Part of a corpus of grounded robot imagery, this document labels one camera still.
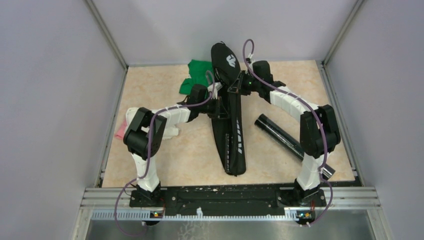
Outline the black shuttlecock tube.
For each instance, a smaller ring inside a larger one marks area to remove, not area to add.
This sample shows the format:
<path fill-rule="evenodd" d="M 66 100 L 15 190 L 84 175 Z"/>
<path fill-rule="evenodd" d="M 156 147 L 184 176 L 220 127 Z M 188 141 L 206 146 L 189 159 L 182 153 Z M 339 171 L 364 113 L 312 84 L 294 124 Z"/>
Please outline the black shuttlecock tube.
<path fill-rule="evenodd" d="M 264 131 L 278 144 L 290 151 L 301 162 L 304 160 L 305 152 L 298 140 L 283 130 L 266 115 L 261 114 L 254 122 L 254 125 Z"/>

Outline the black racket bag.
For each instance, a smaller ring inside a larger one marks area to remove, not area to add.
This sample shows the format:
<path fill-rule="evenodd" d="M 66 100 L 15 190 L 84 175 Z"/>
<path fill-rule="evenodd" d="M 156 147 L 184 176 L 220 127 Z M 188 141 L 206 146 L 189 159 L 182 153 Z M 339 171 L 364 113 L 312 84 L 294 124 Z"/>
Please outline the black racket bag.
<path fill-rule="evenodd" d="M 215 145 L 226 174 L 239 176 L 246 172 L 243 139 L 241 95 L 229 91 L 241 72 L 234 52 L 223 42 L 210 50 L 215 80 L 222 84 L 218 91 L 219 115 L 211 120 Z"/>

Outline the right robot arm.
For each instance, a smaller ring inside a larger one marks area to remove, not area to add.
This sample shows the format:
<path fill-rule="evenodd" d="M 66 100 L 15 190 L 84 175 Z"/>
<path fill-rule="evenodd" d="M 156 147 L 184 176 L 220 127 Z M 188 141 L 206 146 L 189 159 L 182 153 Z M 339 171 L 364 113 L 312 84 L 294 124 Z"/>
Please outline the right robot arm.
<path fill-rule="evenodd" d="M 307 206 L 314 198 L 312 192 L 323 180 L 323 169 L 330 153 L 341 142 L 335 111 L 330 105 L 319 106 L 302 99 L 284 83 L 275 81 L 267 61 L 247 63 L 224 82 L 235 93 L 249 95 L 256 92 L 273 106 L 279 107 L 300 124 L 300 145 L 304 157 L 295 183 L 300 187 L 293 192 L 299 206 Z"/>

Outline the badminton racket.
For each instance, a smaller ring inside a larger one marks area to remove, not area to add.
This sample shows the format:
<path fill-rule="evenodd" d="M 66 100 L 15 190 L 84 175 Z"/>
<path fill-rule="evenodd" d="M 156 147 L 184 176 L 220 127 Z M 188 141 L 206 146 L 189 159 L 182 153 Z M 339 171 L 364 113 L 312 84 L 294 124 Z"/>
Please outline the badminton racket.
<path fill-rule="evenodd" d="M 232 137 L 229 133 L 225 134 L 225 150 L 224 150 L 224 170 L 225 172 L 230 175 L 230 157 L 231 157 L 231 143 L 232 143 Z"/>

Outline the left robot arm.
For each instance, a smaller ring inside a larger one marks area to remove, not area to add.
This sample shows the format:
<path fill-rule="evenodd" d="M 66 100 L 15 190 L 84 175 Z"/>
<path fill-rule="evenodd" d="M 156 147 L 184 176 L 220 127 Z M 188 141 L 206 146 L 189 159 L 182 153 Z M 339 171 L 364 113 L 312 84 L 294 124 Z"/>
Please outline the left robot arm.
<path fill-rule="evenodd" d="M 141 200 L 149 207 L 160 202 L 160 180 L 155 155 L 168 131 L 177 124 L 189 123 L 199 115 L 214 119 L 220 115 L 221 83 L 206 87 L 196 84 L 190 94 L 179 103 L 162 109 L 131 107 L 125 113 L 127 124 L 123 143 L 127 146 L 136 167 L 136 187 L 142 192 Z"/>

